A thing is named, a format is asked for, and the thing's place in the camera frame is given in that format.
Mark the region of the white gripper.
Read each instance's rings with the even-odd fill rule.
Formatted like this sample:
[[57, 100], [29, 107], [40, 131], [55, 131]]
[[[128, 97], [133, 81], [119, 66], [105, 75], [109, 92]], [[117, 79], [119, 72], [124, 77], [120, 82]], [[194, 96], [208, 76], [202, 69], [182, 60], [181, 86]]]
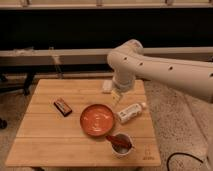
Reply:
[[[135, 76], [134, 75], [118, 75], [113, 76], [114, 87], [120, 92], [130, 91], [134, 87]], [[111, 91], [112, 103], [116, 105], [122, 98], [122, 94], [116, 90]]]

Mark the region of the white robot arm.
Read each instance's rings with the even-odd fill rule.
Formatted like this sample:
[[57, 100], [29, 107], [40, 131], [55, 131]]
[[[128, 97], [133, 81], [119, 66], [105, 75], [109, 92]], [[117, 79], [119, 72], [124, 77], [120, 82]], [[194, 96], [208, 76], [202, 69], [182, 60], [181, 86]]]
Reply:
[[120, 92], [131, 90], [135, 79], [142, 77], [213, 103], [213, 64], [210, 62], [145, 56], [142, 44], [136, 39], [112, 49], [107, 62], [114, 70], [112, 82]]

